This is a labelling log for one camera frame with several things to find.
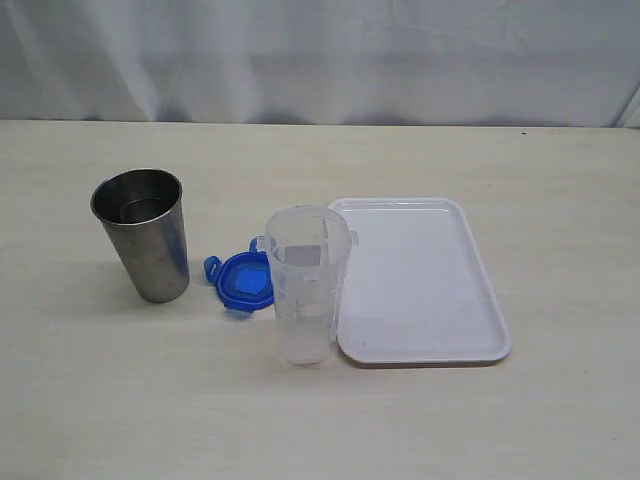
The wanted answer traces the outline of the stainless steel cup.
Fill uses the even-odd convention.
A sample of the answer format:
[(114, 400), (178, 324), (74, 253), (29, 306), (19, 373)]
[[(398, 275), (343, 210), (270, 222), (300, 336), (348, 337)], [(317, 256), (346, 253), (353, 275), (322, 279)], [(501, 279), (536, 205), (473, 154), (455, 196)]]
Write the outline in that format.
[(182, 184), (153, 168), (103, 181), (90, 207), (102, 224), (138, 294), (151, 303), (172, 301), (189, 286)]

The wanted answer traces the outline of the blue plastic lid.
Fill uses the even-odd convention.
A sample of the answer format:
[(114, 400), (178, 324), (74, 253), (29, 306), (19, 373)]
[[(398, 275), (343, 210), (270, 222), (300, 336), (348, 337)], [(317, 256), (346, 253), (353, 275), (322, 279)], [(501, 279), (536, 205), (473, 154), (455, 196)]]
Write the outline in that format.
[(232, 318), (244, 319), (274, 303), (267, 254), (254, 237), (247, 251), (225, 261), (209, 256), (203, 262), (204, 275)]

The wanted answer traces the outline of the white plastic tray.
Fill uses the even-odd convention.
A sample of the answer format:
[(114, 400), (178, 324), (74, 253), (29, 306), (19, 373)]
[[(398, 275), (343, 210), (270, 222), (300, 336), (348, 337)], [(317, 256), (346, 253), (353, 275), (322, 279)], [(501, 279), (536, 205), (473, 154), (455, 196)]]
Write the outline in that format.
[(343, 198), (355, 240), (337, 342), (361, 367), (492, 365), (512, 340), (464, 210), (453, 200)]

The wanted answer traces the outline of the white backdrop curtain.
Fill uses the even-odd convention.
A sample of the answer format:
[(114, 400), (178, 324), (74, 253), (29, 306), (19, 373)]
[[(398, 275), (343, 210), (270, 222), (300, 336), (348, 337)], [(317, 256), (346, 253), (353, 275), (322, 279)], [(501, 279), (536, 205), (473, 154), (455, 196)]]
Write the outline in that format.
[(635, 1), (5, 1), (5, 119), (636, 127)]

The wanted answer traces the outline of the clear plastic tall container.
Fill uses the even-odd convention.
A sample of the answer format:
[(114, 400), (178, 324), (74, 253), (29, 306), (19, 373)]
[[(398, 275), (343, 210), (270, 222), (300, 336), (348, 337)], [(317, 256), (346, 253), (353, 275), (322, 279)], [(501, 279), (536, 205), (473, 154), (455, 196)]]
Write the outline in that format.
[(354, 243), (346, 220), (324, 206), (275, 213), (256, 240), (267, 255), (281, 356), (299, 366), (331, 358)]

